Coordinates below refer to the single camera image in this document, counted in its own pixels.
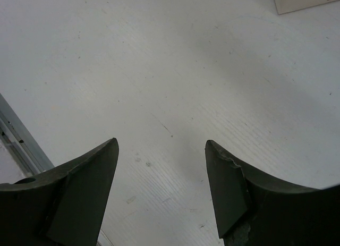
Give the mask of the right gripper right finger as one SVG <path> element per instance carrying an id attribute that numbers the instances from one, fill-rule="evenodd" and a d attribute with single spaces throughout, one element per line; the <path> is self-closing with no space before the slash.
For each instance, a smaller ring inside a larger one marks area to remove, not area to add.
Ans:
<path id="1" fill-rule="evenodd" d="M 339 186 L 314 189 L 274 177 L 213 140 L 206 167 L 225 245 L 339 245 Z"/>

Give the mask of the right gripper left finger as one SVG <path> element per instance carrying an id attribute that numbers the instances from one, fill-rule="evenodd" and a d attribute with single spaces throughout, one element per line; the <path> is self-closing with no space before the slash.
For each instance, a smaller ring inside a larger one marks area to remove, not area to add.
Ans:
<path id="1" fill-rule="evenodd" d="M 1 245 L 96 245 L 118 153 L 112 138 L 48 171 L 1 184 Z"/>

